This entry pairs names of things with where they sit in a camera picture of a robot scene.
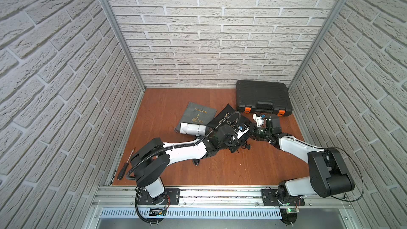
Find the black drawstring bag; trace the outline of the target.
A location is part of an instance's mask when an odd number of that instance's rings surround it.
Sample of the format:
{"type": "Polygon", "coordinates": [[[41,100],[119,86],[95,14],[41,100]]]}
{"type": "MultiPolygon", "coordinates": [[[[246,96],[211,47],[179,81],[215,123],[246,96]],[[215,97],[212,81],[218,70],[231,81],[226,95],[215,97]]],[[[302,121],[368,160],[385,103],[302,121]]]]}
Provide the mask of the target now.
{"type": "Polygon", "coordinates": [[[236,133],[238,133],[238,126],[241,124],[245,124],[249,127],[250,124],[253,124],[253,122],[247,117],[243,116],[240,112],[236,111],[231,105],[227,104],[227,106],[221,112],[219,112],[210,123],[206,125],[207,134],[215,129],[218,125],[228,125],[236,133]]]}

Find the white hair dryer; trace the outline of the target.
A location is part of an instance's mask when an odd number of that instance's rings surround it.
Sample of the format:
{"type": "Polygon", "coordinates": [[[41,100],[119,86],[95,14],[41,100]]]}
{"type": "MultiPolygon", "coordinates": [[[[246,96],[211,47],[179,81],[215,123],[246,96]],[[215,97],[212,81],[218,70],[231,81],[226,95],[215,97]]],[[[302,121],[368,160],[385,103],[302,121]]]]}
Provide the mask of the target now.
{"type": "Polygon", "coordinates": [[[196,142],[194,146],[181,148],[179,152],[181,161],[192,160],[195,166],[198,166],[200,160],[206,155],[207,149],[205,143],[201,140],[205,137],[209,128],[205,125],[181,123],[180,133],[186,135],[196,136],[196,142]]]}

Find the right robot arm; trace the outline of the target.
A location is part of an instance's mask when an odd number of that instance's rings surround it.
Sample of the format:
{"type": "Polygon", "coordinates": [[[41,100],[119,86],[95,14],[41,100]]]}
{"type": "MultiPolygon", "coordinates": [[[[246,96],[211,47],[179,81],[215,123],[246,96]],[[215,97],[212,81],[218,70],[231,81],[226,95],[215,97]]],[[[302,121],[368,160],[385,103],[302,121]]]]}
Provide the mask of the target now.
{"type": "Polygon", "coordinates": [[[278,197],[319,196],[333,197],[345,202],[353,200],[338,198],[336,195],[351,192],[355,181],[348,170],[338,148],[323,148],[303,142],[282,132],[276,115],[253,115],[254,123],[249,126],[249,136],[256,141],[268,142],[276,149],[289,153],[308,164],[309,176],[282,181],[278,197]]]}

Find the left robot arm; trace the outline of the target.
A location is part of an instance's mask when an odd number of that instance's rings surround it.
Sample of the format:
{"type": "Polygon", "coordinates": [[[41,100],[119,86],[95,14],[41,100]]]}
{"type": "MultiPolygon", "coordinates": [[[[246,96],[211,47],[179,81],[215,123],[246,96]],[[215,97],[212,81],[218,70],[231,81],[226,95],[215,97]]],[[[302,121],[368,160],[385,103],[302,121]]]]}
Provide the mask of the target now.
{"type": "Polygon", "coordinates": [[[130,158],[126,179],[135,181],[137,188],[144,189],[153,203],[158,204],[167,198],[161,174],[169,165],[186,160],[199,162],[224,149],[234,153],[246,144],[250,124],[248,118],[236,111],[194,141],[167,143],[154,138],[130,158]]]}

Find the black plastic tool case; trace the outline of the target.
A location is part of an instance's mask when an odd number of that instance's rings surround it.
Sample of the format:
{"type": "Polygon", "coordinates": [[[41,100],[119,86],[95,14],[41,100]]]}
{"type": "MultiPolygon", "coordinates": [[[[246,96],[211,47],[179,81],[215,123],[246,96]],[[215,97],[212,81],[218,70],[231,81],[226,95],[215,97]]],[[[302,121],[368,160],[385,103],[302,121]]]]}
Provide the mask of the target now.
{"type": "Polygon", "coordinates": [[[236,109],[245,113],[270,113],[288,117],[293,112],[286,85],[280,82],[239,80],[236,109]]]}

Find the black screwdriver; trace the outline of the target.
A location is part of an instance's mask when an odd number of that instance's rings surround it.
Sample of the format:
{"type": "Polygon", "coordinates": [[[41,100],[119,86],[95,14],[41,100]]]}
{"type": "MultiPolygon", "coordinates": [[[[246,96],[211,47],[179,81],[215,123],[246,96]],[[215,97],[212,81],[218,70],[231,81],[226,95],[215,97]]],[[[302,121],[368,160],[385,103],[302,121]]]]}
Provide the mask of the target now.
{"type": "Polygon", "coordinates": [[[128,160],[125,162],[125,164],[123,165],[123,167],[122,167],[121,170],[119,171],[118,176],[117,176],[117,179],[118,179],[118,180],[122,180],[122,179],[125,177],[125,175],[126,175],[126,173],[127,173],[128,166],[129,166],[129,162],[130,162],[130,159],[132,158],[132,155],[133,155],[133,153],[134,153],[134,150],[135,150],[135,149],[133,148],[132,151],[131,151],[131,153],[130,153],[130,156],[129,156],[128,160]]]}

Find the grey drawstring bag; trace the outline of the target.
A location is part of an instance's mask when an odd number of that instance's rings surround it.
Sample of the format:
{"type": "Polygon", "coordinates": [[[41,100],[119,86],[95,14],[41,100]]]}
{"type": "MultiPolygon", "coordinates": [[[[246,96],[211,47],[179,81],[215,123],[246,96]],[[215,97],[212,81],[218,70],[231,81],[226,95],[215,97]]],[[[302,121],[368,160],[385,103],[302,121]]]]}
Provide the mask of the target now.
{"type": "Polygon", "coordinates": [[[194,102],[189,102],[184,111],[178,125],[175,127],[175,132],[179,133],[181,123],[207,125],[215,117],[217,110],[214,108],[199,105],[194,102]]]}

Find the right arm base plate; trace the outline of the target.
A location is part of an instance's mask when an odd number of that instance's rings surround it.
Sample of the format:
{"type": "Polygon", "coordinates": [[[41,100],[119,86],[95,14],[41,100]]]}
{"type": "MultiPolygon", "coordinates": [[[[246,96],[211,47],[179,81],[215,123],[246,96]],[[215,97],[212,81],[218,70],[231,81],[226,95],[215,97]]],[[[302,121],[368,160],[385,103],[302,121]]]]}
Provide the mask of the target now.
{"type": "Polygon", "coordinates": [[[265,206],[305,206],[302,197],[286,195],[278,188],[265,187],[261,189],[261,196],[265,206]]]}

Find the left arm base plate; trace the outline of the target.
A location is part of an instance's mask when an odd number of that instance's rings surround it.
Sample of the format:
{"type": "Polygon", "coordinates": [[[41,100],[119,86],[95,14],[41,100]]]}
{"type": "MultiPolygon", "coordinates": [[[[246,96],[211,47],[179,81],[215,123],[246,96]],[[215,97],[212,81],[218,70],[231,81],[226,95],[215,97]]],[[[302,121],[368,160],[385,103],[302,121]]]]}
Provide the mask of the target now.
{"type": "Polygon", "coordinates": [[[179,188],[165,188],[164,193],[153,198],[149,192],[142,188],[137,195],[138,205],[178,205],[180,199],[181,189],[179,188]]]}

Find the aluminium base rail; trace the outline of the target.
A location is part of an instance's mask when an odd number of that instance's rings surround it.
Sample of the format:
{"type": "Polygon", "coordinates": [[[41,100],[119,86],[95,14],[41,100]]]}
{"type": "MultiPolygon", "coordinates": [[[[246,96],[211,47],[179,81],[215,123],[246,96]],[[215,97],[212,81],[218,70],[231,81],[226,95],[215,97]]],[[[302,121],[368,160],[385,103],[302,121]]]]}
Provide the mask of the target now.
{"type": "Polygon", "coordinates": [[[220,218],[282,219],[288,215],[338,212],[343,221],[354,218],[351,204],[318,196],[295,197],[284,201],[266,186],[170,186],[167,196],[154,204],[148,193],[135,187],[100,187],[95,194],[88,221],[101,218],[220,218]]]}

